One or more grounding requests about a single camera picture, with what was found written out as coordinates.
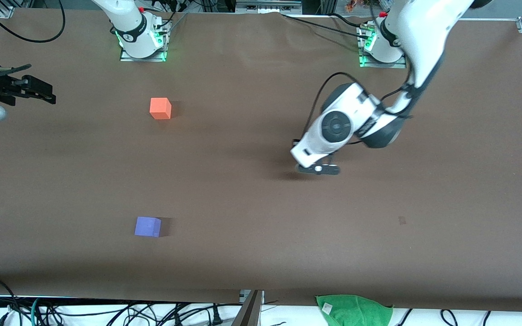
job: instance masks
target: orange cube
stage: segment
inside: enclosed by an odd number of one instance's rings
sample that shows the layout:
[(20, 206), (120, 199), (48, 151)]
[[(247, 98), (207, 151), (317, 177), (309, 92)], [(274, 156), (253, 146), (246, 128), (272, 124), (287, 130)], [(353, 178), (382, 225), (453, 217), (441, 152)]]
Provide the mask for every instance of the orange cube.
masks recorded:
[(150, 114), (156, 120), (170, 119), (172, 105), (166, 97), (153, 97), (150, 99)]

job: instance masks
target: table surface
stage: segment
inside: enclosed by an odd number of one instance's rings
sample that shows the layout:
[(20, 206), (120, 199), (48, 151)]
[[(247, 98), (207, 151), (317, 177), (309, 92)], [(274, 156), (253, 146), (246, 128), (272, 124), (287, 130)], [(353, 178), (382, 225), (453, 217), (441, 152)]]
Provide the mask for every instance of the table surface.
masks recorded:
[[(522, 310), (514, 22), (459, 22), (397, 141), (346, 146), (339, 176), (306, 176), (290, 143), (325, 78), (349, 72), (381, 96), (405, 70), (359, 68), (354, 37), (279, 14), (189, 14), (167, 62), (119, 62), (104, 13), (66, 16), (52, 43), (0, 29), (0, 64), (30, 62), (58, 96), (18, 99), (0, 122), (0, 278), (16, 292), (219, 302), (262, 288), (283, 304), (354, 293)], [(59, 19), (26, 9), (5, 23), (46, 38)], [(153, 120), (151, 97), (174, 117)], [(137, 216), (161, 217), (167, 236), (134, 236)]]

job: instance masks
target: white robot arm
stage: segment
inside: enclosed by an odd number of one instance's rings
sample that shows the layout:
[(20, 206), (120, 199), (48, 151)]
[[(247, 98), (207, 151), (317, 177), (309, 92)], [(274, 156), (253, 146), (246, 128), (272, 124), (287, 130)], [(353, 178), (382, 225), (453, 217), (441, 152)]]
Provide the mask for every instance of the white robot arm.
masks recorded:
[[(480, 1), (481, 6), (489, 1)], [(385, 19), (380, 19), (371, 53), (380, 58), (399, 58), (410, 64), (408, 79), (391, 107), (384, 106), (359, 82), (340, 85), (326, 99), (321, 116), (292, 148), (303, 173), (337, 174), (321, 159), (357, 136), (366, 146), (382, 148), (400, 133), (404, 120), (441, 65), (448, 33), (473, 0), (396, 0)]]
[(92, 0), (108, 16), (120, 45), (133, 58), (146, 58), (163, 45), (162, 18), (141, 12), (134, 0)]

